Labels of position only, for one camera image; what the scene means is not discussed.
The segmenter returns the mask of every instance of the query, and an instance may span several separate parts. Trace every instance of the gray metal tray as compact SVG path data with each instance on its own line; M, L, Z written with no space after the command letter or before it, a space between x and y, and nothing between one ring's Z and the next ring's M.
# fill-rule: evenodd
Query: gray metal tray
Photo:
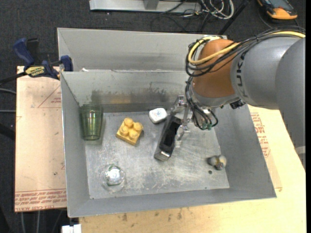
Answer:
M188 45L201 37L58 29L59 54L68 54L74 63L74 72L61 74L69 217L276 196L246 105L218 109L219 124L212 131L202 132L190 123L191 133L168 161L153 157L163 124L152 124L147 113L158 107L169 110L184 94ZM104 107L100 142L82 138L79 107L90 103ZM127 116L144 126L136 146L114 136ZM206 158L220 153L228 163L216 171ZM99 184L100 168L111 162L127 177L124 189L116 193Z

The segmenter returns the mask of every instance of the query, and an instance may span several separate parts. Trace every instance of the orange device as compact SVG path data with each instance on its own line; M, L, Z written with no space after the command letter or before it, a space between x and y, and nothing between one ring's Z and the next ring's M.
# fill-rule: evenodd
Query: orange device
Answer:
M271 19L292 20L297 12L287 0L257 0Z

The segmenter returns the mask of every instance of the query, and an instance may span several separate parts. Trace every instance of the clamp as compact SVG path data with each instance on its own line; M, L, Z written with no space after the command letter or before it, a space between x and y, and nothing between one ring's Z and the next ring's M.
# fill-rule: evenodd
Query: clamp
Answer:
M30 77L49 77L53 79L60 79L60 71L73 71L71 58L68 55L61 56L60 60L50 63L38 58L38 40L21 38L13 45L15 54L25 61L24 75ZM60 71L53 68L53 65L60 65Z

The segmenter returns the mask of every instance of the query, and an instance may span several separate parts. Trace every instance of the scratched metal surface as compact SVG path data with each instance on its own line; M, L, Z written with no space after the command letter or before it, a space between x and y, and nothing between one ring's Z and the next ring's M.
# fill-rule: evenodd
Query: scratched metal surface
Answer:
M135 146L115 137L125 117L144 126ZM201 131L191 123L191 133L184 135L181 147L174 149L170 160L161 162L154 158L154 152L163 123L153 124L147 112L106 113L104 118L101 144L86 143L91 199L229 188L225 170L217 171L207 164L208 157L220 154L214 130ZM109 163L126 173L126 185L119 192L109 193L101 186L100 173Z

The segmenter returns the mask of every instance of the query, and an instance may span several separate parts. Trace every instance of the dark gray carpet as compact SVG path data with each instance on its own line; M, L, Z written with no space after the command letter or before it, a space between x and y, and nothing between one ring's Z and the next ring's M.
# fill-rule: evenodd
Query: dark gray carpet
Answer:
M289 0L298 12L297 23L306 27L306 0ZM89 0L0 0L0 79L15 74L15 67L24 63L15 56L12 45L22 37L37 37L40 41L40 51L43 58L47 54L52 60L57 59L56 28L94 28L116 29L125 31L158 31L183 32L172 19L159 17L154 13L136 12L91 12ZM242 0L233 0L238 7ZM187 32L201 33L202 19L181 19L174 17L178 24L186 27ZM202 32L217 34L226 21L213 20L206 23ZM250 1L239 17L225 32L228 38L239 40L267 30L268 27L258 16L258 5ZM3 86L16 89L16 82ZM14 110L16 97L8 93L0 93L0 110ZM0 124L15 130L15 115L0 113ZM12 232L22 232L20 214L13 212L14 193L14 161L15 142L0 134L0 207ZM50 232L54 222L60 215L59 225L68 224L66 212L59 214L58 210L41 213L40 232ZM27 232L35 232L36 214L25 214ZM4 220L0 220L0 232Z

